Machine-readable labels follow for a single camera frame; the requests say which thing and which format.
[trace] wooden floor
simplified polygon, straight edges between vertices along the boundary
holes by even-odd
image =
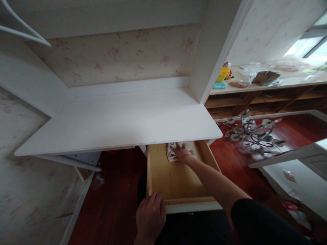
[[[273,133],[286,140],[286,146],[274,150],[285,152],[327,138],[327,123],[309,114],[287,116]],[[210,149],[222,173],[253,199],[265,201],[274,194],[259,170],[247,167],[262,160],[261,156],[246,154],[239,143],[224,138],[213,142]],[[103,171],[94,175],[69,244],[133,244],[137,182],[146,170],[146,158],[139,147],[116,154],[105,152],[101,167]]]

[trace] wooden drawer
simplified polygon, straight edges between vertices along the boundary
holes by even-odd
[[[194,141],[198,159],[220,171],[207,141]],[[169,162],[166,144],[149,145],[147,152],[147,196],[163,192],[166,212],[222,209],[186,164]]]

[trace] wallpaper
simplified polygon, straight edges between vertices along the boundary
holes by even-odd
[[[0,243],[61,241],[83,183],[75,169],[13,152],[49,118],[0,87]]]
[[[200,24],[48,40],[28,46],[68,86],[190,76]]]
[[[326,9],[325,0],[255,0],[227,60],[241,65],[283,57]]]

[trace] hand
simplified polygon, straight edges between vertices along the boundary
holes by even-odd
[[[136,211],[137,236],[134,244],[154,244],[166,222],[164,194],[154,192],[143,199]]]
[[[176,142],[176,148],[170,147],[173,152],[177,155],[178,159],[182,162],[187,164],[188,159],[194,158],[193,151],[188,151],[185,149],[185,144],[180,147],[179,143]]]

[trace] window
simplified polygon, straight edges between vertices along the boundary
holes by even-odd
[[[287,51],[316,64],[327,62],[327,12],[325,12],[306,33]]]

